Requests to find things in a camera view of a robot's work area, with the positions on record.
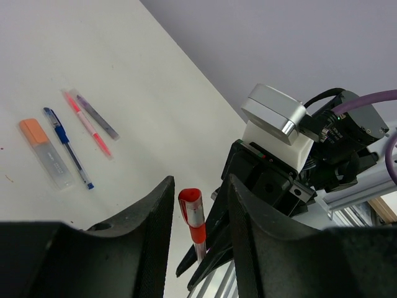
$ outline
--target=red marker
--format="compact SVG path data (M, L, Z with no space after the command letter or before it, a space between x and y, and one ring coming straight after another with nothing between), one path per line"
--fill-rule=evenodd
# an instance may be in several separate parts
M111 154L110 150L107 148L105 142L103 141L103 139L101 139L101 137L96 132L95 128L92 126L90 121L88 121L87 117L83 114L83 112L81 112L81 109L76 104L76 101L74 101L73 97L71 97L71 95L68 92L64 91L63 94L65 95L65 97L69 101L69 103L70 103L71 107L73 108L73 110L76 112L76 114L79 117L81 123L83 123L85 128L92 135L94 140L97 142L99 148L106 154L107 157L111 158L112 154Z
M187 188L182 190L178 196L179 205L185 222L189 226L190 235L194 242L197 261L200 264L207 254L205 246L205 218L203 209L203 199L201 191L197 188Z

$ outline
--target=pen clip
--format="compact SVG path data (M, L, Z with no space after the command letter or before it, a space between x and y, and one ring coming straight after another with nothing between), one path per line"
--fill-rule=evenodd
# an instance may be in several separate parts
M58 116L55 114L54 110L53 110L53 109L50 109L50 110L51 110L52 114L54 115L56 121L58 121L60 127L63 127L63 125L62 125L60 119L59 119Z
M185 223L187 225L189 225L189 223L187 222L187 212L186 212L186 201L179 199L179 207L181 207L181 212L182 212L182 216L185 220Z

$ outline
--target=cable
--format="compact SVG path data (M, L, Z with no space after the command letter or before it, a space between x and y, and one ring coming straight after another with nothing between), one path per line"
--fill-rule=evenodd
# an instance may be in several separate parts
M303 106L305 108L308 108L309 106L311 106L312 104L314 104L315 102L318 102L322 99L325 99L327 97L331 97L331 96L337 96L338 94L340 94L341 92L345 91L345 89L342 88L332 88L330 90L324 91L323 93L320 93L319 95L317 95L316 97L313 97L312 99L310 99L306 104L304 104Z
M395 100L397 100L397 90L382 91L361 96L353 99L352 101L344 102L343 104L339 104L333 108L332 111L335 113L335 115L341 115L358 107L367 106L377 102Z
M391 180L397 185L397 173L393 167L393 149L397 144L397 133L395 133L391 138L389 143L386 146L386 153L385 153L385 163L387 172L390 175Z

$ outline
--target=black cable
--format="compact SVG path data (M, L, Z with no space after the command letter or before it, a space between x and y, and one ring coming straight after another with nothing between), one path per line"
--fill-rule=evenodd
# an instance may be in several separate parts
M332 88L330 90L324 91L323 93L320 93L319 95L317 95L316 97L313 97L312 99L310 99L306 104L304 104L303 106L305 108L308 108L309 106L311 106L312 104L314 104L315 102L318 102L324 98L327 97L331 97L331 96L337 96L338 94L340 94L341 92L345 91L345 89L342 88Z

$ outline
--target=orange highlighter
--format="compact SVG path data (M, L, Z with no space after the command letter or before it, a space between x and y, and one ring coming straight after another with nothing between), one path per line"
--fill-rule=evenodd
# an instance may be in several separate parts
M207 254L205 239L205 218L201 191L197 188L182 190L178 196L179 205L185 222L189 226L190 235L194 242L197 261L200 264Z
M19 127L55 184L60 189L74 184L74 179L69 169L66 167L58 152L56 152L37 120L22 120L19 122Z

